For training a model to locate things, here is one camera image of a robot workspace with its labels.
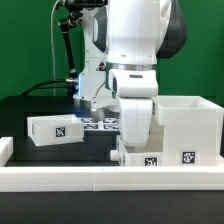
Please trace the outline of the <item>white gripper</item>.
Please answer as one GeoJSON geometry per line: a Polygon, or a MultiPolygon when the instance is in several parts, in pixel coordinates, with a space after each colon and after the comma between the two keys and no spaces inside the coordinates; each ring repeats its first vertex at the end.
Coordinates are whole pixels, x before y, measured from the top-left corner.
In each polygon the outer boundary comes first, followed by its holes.
{"type": "Polygon", "coordinates": [[[125,146],[144,146],[148,140],[153,102],[158,95],[156,71],[111,69],[109,88],[119,99],[119,129],[125,146]]]}

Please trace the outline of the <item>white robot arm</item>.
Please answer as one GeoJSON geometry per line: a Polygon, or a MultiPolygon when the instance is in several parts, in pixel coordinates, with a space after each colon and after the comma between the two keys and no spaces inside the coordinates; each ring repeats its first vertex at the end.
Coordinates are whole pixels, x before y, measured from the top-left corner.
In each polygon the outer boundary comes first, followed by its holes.
{"type": "Polygon", "coordinates": [[[186,42],[179,0],[108,0],[83,16],[87,48],[79,94],[112,95],[119,102],[120,135],[126,146],[143,146],[152,99],[158,95],[157,60],[173,57],[186,42]]]}

